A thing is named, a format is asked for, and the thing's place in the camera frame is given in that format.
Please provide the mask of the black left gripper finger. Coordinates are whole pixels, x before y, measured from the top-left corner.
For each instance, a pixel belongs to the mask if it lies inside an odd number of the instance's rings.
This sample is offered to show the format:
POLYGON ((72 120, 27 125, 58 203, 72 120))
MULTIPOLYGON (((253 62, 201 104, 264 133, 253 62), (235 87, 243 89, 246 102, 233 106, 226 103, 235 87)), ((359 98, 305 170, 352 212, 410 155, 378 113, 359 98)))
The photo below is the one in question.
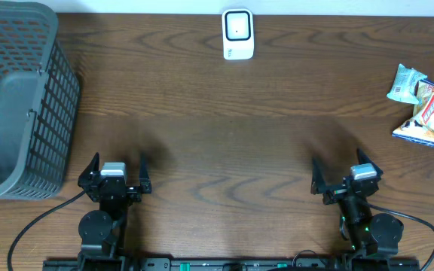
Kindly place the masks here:
POLYGON ((148 174, 147 168, 147 161, 143 154, 140 156, 139 161, 139 188, 141 190, 141 193, 152 192, 151 179, 148 174))
POLYGON ((78 184, 90 184, 95 174, 99 173, 99 153, 93 155, 92 160, 78 177, 78 184))

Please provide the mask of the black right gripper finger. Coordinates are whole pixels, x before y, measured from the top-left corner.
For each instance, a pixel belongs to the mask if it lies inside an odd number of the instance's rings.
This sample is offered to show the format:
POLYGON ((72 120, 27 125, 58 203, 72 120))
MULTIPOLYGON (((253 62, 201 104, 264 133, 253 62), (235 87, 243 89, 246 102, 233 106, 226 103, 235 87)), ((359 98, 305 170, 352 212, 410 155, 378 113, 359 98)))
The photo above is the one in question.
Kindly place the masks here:
POLYGON ((312 158, 312 180, 310 192, 313 195, 325 193, 327 188, 326 180, 323 174, 323 167, 319 159, 312 158))
POLYGON ((371 164, 376 171, 377 175, 382 175, 383 171, 380 167, 378 167, 366 154, 361 148, 356 149, 356 154, 358 158, 359 165, 362 164, 371 164))

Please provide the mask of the light blue wipes pack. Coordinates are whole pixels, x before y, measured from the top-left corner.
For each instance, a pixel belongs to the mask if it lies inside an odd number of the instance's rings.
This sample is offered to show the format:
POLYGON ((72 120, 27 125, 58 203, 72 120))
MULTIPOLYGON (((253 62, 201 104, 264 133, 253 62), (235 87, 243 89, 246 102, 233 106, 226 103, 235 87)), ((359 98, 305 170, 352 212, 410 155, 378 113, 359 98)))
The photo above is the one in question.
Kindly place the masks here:
POLYGON ((427 79, 425 74, 399 64, 387 98, 397 102, 417 105, 419 101, 415 95, 415 88, 418 82, 424 79, 427 79))

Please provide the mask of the yellow snack bag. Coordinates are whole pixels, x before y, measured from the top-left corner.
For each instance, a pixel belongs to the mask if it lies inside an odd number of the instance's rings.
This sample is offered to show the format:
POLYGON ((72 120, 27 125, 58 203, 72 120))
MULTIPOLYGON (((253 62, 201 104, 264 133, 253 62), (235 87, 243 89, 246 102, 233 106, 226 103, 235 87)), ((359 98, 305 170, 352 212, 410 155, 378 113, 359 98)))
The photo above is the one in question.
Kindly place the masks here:
POLYGON ((419 81, 417 98, 414 115, 394 129, 392 137, 434 148, 434 83, 419 81))

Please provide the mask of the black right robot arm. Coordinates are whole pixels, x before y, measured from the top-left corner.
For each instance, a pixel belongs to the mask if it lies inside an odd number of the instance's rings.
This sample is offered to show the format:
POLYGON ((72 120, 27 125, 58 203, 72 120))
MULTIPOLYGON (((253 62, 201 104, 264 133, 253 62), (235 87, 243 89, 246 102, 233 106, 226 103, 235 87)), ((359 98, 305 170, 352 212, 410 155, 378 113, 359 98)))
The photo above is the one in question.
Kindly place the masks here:
POLYGON ((358 164, 341 184, 327 185, 323 167, 312 159, 310 192, 321 194, 325 205, 337 204, 341 226, 347 230, 352 250, 336 257, 328 268, 340 270, 390 270, 390 260, 398 253, 404 230, 403 223, 392 215, 371 212, 367 197, 379 190, 383 171, 362 151, 356 151, 358 164))

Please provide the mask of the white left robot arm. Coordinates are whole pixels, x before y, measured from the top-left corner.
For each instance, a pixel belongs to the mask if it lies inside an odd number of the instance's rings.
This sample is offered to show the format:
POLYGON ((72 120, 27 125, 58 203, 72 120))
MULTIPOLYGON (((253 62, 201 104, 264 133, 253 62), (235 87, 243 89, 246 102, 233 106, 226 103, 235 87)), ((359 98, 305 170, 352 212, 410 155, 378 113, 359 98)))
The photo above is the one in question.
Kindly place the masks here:
POLYGON ((81 251, 78 269, 138 270, 138 260, 124 252, 124 235, 129 207, 141 202, 144 194, 152 192, 147 161, 141 156, 138 164, 136 186, 127 184, 125 163, 105 163, 99 166, 99 154, 78 177, 78 186, 95 203, 97 210, 88 212, 78 225, 81 251))

